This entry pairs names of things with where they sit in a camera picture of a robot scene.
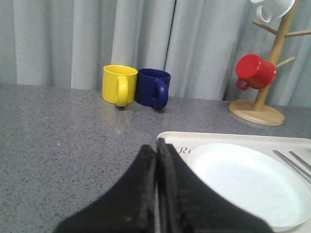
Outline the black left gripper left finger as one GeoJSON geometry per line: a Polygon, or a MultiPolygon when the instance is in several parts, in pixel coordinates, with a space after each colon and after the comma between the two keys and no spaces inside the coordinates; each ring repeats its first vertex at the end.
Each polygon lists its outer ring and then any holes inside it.
{"type": "Polygon", "coordinates": [[[143,145],[123,176],[98,200],[63,220],[56,233],[153,233],[156,153],[143,145]]]}

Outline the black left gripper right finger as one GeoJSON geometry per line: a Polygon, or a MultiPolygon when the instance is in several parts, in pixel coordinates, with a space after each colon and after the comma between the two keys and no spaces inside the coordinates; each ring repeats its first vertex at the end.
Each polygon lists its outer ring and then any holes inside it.
{"type": "Polygon", "coordinates": [[[270,233],[262,219],[205,185],[173,145],[157,141],[159,217],[164,233],[270,233]]]}

